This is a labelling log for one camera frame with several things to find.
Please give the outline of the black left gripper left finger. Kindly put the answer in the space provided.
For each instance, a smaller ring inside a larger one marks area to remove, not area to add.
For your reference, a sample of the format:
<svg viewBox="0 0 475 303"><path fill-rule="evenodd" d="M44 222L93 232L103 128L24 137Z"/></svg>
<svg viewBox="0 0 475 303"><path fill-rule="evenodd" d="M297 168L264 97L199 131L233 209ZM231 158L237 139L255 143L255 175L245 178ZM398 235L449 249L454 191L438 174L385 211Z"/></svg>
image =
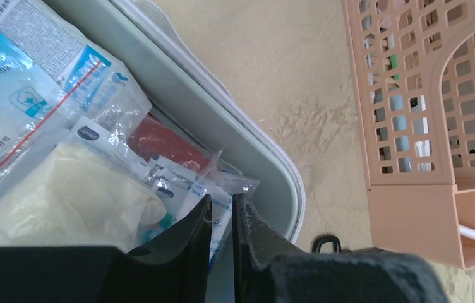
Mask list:
<svg viewBox="0 0 475 303"><path fill-rule="evenodd" d="M203 302L211 221L206 195L127 253L111 246L0 247L0 302Z"/></svg>

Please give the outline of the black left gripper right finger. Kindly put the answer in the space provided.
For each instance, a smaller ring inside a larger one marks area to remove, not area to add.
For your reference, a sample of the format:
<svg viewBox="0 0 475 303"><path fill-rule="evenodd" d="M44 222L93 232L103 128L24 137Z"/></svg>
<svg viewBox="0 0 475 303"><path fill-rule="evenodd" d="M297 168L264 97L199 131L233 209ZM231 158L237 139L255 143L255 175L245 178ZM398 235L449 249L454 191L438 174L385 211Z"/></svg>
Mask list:
<svg viewBox="0 0 475 303"><path fill-rule="evenodd" d="M305 252L274 230L249 197L232 198L236 302L447 302L433 268L379 250Z"/></svg>

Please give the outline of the clear bag of sachets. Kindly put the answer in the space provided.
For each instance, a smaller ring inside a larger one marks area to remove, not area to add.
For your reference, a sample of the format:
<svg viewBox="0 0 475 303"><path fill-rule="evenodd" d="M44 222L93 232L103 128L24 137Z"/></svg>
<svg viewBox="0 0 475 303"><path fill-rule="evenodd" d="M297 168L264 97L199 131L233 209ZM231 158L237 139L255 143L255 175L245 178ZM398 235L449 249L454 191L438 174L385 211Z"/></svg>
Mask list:
<svg viewBox="0 0 475 303"><path fill-rule="evenodd" d="M225 248L231 231L231 196L234 193L254 192L259 181L228 170L219 154L203 150L201 151L210 157L210 163L200 172L194 172L160 155L146 161L127 145L128 137L119 129L106 129L92 119L80 117L71 129L44 131L36 137L19 158L11 161L6 176L19 165L33 170L61 143L74 143L89 148L146 185L166 207L165 217L147 229L139 245L156 238L178 223L202 197L210 195L213 225L208 260L214 263Z"/></svg>

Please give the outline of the white sponge pad stack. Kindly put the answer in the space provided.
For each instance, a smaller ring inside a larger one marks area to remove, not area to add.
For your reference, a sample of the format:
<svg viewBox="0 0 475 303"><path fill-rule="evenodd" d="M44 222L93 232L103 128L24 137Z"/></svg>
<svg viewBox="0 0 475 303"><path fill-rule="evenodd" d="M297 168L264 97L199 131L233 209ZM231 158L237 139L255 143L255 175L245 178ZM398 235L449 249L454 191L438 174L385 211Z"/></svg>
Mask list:
<svg viewBox="0 0 475 303"><path fill-rule="evenodd" d="M0 183L1 246L110 245L129 251L167 213L122 167L61 143L33 170L19 165Z"/></svg>

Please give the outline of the red fabric pouch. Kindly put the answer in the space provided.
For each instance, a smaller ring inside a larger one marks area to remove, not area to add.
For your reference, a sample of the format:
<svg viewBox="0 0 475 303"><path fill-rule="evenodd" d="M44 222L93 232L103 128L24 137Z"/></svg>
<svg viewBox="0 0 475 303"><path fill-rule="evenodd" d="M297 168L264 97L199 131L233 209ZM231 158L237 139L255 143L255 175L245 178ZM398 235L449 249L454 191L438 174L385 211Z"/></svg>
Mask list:
<svg viewBox="0 0 475 303"><path fill-rule="evenodd" d="M202 171L210 163L208 155L150 114L142 120L126 142L146 161L160 155L194 172Z"/></svg>

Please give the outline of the white blue mask packet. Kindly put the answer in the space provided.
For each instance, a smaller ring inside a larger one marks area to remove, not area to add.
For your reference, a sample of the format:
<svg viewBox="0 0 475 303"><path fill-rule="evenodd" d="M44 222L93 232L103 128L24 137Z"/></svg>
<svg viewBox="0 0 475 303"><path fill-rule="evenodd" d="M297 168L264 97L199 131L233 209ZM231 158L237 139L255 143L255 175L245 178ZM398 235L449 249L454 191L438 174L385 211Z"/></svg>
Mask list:
<svg viewBox="0 0 475 303"><path fill-rule="evenodd" d="M81 116L129 136L152 103L126 65L43 1L0 1L0 32L70 93L70 119Z"/></svg>

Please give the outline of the grey medicine case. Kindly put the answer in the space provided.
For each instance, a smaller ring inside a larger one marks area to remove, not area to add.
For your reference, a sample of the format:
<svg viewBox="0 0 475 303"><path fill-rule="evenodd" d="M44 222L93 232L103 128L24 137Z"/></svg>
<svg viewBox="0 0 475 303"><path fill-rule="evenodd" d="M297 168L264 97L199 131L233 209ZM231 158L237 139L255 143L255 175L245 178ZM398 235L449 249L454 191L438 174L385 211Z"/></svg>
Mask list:
<svg viewBox="0 0 475 303"><path fill-rule="evenodd" d="M288 154L235 103L153 1L49 1L60 17L125 63L157 110L202 147L260 181L252 202L296 243L306 194Z"/></svg>

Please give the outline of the blue clear wipes packet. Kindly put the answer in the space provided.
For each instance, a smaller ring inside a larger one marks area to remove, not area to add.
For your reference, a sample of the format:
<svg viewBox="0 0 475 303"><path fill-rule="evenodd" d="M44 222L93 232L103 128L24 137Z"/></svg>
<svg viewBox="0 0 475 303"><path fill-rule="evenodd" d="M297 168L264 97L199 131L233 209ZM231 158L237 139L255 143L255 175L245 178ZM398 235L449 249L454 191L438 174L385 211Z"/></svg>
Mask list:
<svg viewBox="0 0 475 303"><path fill-rule="evenodd" d="M0 32L0 155L17 145L63 95L54 80Z"/></svg>

